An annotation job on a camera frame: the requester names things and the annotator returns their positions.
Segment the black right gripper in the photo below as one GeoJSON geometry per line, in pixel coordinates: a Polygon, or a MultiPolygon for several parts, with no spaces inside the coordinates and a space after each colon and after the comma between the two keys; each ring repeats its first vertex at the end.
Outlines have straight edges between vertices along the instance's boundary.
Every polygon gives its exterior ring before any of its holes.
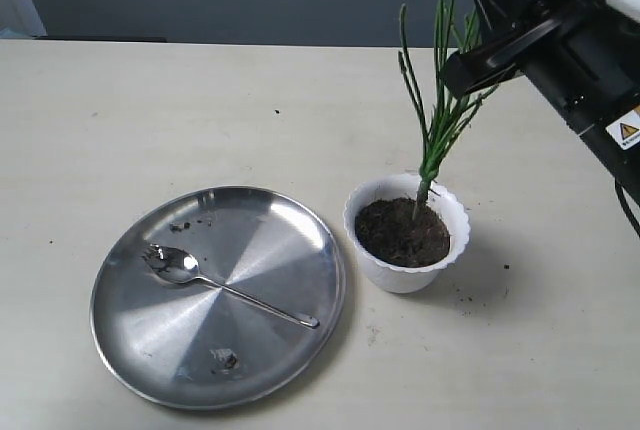
{"type": "Polygon", "coordinates": [[[585,96],[589,74],[568,41],[583,25],[589,0],[473,0],[480,44],[453,53],[442,79],[467,96],[521,74],[545,96],[585,96]]]}

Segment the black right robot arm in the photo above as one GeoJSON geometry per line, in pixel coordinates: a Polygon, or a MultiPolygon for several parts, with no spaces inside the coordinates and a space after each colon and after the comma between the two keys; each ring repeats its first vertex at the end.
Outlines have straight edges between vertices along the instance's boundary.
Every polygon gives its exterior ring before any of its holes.
{"type": "Polygon", "coordinates": [[[439,76],[460,99],[525,76],[614,179],[632,227],[639,200],[639,0],[474,0],[481,41],[439,76]]]}

